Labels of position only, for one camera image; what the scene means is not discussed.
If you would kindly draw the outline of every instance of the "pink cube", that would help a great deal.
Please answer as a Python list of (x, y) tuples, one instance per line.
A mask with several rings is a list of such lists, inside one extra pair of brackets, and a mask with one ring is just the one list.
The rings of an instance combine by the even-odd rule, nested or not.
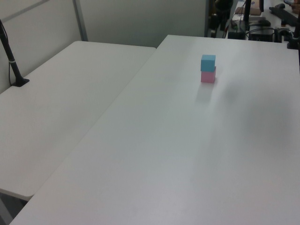
[(215, 71), (214, 72), (201, 72), (201, 82), (203, 83), (214, 83), (215, 79), (216, 79), (216, 69), (217, 67), (215, 67)]

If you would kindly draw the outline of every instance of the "blue cube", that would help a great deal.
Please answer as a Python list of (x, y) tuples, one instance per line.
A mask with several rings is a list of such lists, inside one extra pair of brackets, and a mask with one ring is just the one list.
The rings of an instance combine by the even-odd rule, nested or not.
[(215, 55), (203, 55), (201, 58), (201, 71), (202, 72), (214, 72), (216, 65)]

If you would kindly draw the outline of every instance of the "gray wall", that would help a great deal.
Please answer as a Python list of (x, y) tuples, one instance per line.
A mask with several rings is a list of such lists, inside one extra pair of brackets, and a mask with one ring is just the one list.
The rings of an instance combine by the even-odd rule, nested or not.
[(89, 41), (158, 47), (205, 33), (207, 0), (78, 0)]
[[(47, 1), (3, 25), (23, 76), (81, 40), (72, 0)], [(0, 93), (8, 87), (8, 59), (0, 44)]]

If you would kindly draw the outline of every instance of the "tabletop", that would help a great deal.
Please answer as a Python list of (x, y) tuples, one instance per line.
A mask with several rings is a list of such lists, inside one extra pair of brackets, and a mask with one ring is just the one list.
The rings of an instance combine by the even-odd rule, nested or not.
[(298, 62), (276, 43), (168, 36), (12, 225), (298, 225)]
[(74, 42), (0, 95), (0, 192), (29, 200), (155, 48)]

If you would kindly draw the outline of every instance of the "block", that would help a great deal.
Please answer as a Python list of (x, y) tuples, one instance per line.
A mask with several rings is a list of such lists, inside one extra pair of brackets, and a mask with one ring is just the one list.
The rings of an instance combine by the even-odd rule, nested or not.
[(215, 55), (203, 55), (201, 58), (201, 71), (214, 72), (216, 65)]
[(217, 67), (215, 67), (214, 72), (201, 72), (201, 82), (214, 83), (216, 79), (216, 70)]

